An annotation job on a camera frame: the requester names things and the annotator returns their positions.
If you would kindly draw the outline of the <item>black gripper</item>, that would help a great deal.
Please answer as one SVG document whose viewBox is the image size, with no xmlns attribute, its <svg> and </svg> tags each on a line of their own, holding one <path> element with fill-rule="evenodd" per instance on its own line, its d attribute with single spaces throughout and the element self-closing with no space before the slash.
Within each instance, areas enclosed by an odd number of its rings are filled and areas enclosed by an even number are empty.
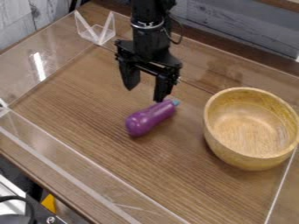
<svg viewBox="0 0 299 224">
<path fill-rule="evenodd" d="M 125 89 L 130 91 L 140 83 L 140 72 L 154 76 L 153 100 L 161 102 L 172 92 L 178 79 L 181 62 L 169 52 L 170 44 L 178 45 L 172 39 L 172 27 L 168 24 L 153 26 L 133 25 L 133 38 L 117 39 L 116 60 Z"/>
</svg>

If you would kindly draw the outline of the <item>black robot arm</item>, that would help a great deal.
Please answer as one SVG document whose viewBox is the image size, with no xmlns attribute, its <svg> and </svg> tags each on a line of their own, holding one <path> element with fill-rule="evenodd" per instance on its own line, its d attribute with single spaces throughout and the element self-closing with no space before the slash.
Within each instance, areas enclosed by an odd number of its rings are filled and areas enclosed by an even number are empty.
<svg viewBox="0 0 299 224">
<path fill-rule="evenodd" d="M 124 86 L 132 90 L 140 82 L 140 72 L 154 77 L 153 101 L 161 102 L 180 78 L 182 63 L 169 52 L 172 40 L 170 9 L 176 0 L 132 0 L 132 40 L 117 39 L 116 61 Z"/>
</svg>

